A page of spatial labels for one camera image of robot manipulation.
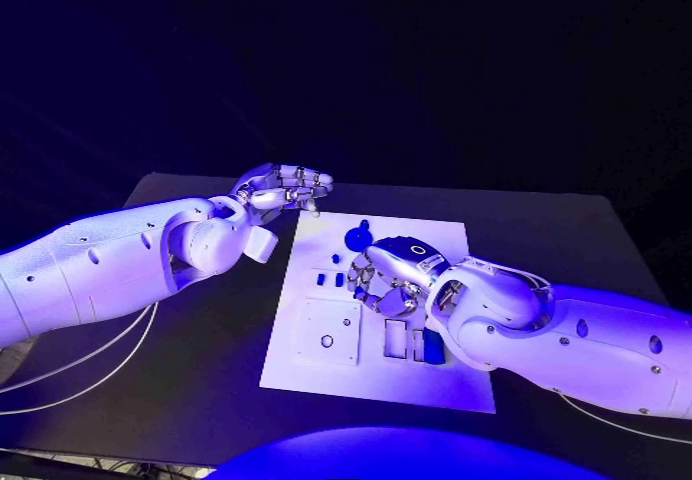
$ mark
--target table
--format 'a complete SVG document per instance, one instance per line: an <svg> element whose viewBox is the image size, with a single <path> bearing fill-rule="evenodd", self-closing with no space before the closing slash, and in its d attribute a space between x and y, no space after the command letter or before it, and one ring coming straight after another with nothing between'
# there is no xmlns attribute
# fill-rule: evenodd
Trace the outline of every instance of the table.
<svg viewBox="0 0 692 480"><path fill-rule="evenodd" d="M147 175L127 206L229 191L235 179ZM326 211L466 223L472 255L555 283L666 299L606 198L339 184ZM620 431L577 412L513 373L492 373L498 414L258 387L297 215L268 225L280 244L267 265L244 258L159 309L142 351L85 396L35 414L0 417L0 445L94 456L217 465L283 437L338 426L401 425L463 432L532 449L614 478L678 478L689 447ZM48 332L15 375L28 378L91 351L134 317ZM35 388L3 410L45 403L120 363L143 325L113 349ZM636 428L692 438L692 423L591 411Z"/></svg>

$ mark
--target blue round object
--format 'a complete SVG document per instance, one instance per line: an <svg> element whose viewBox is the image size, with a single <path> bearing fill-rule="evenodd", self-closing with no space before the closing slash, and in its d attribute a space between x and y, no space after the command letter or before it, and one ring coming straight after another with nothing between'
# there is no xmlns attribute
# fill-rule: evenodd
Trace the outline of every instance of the blue round object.
<svg viewBox="0 0 692 480"><path fill-rule="evenodd" d="M352 252L361 253L372 245L372 233L368 228L371 227L368 220L361 222L361 226L352 228L346 232L346 237L343 241L346 242L346 247Z"/></svg>

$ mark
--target white board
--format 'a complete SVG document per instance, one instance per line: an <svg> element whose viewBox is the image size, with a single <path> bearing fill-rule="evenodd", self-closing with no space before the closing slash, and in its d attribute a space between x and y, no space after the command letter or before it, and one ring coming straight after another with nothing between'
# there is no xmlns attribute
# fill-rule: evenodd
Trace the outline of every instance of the white board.
<svg viewBox="0 0 692 480"><path fill-rule="evenodd" d="M469 255L462 223L329 212L313 218L302 212L260 386L495 413L489 374L467 367L450 351L443 365L420 361L423 308L405 325L387 329L387 318L353 300L345 277L358 254L343 238L362 220L375 240L415 237L453 264ZM387 290L375 277L371 293L382 295Z"/></svg>

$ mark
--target dark wall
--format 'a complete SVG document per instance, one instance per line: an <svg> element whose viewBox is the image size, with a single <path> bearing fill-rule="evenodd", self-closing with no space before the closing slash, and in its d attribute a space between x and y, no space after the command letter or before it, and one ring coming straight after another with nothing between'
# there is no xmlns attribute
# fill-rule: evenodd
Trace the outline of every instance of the dark wall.
<svg viewBox="0 0 692 480"><path fill-rule="evenodd" d="M692 309L688 19L675 2L3 2L0 248L118 208L150 171L284 161L607 196Z"/></svg>

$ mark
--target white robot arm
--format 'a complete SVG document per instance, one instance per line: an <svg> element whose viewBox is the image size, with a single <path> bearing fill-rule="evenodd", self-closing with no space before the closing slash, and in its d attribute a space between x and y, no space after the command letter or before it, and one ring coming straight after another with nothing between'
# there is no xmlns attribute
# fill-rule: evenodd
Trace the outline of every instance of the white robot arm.
<svg viewBox="0 0 692 480"><path fill-rule="evenodd" d="M394 287L382 299L368 294L375 272ZM426 328L473 368L506 368L612 410L692 419L692 316L473 257L451 266L411 237L368 247L349 287L388 316L423 299Z"/></svg>
<svg viewBox="0 0 692 480"><path fill-rule="evenodd" d="M85 218L0 256L0 348L55 328L120 317L228 271L266 263L283 208L316 212L332 177L266 164L228 196L188 198Z"/></svg>

